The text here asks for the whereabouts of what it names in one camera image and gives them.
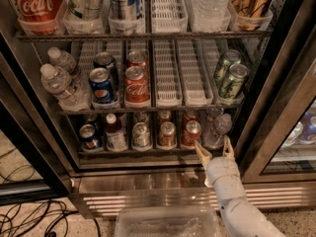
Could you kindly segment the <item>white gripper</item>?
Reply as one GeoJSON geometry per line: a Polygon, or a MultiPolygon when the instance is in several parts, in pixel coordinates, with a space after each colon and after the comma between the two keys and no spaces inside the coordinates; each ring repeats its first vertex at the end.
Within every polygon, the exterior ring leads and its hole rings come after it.
{"type": "Polygon", "coordinates": [[[212,159],[212,154],[197,140],[195,150],[201,165],[206,169],[206,176],[215,190],[219,203],[228,203],[232,199],[246,197],[238,166],[233,159],[234,149],[227,135],[224,136],[222,151],[224,157],[212,159]]]}

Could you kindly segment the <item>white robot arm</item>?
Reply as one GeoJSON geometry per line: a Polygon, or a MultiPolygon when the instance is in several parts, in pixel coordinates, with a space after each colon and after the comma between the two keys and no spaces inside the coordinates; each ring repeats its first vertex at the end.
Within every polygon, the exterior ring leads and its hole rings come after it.
{"type": "Polygon", "coordinates": [[[205,185],[213,187],[221,218],[229,237],[286,237],[247,199],[230,139],[224,136],[220,157],[195,141],[195,150],[205,170],[205,185]]]}

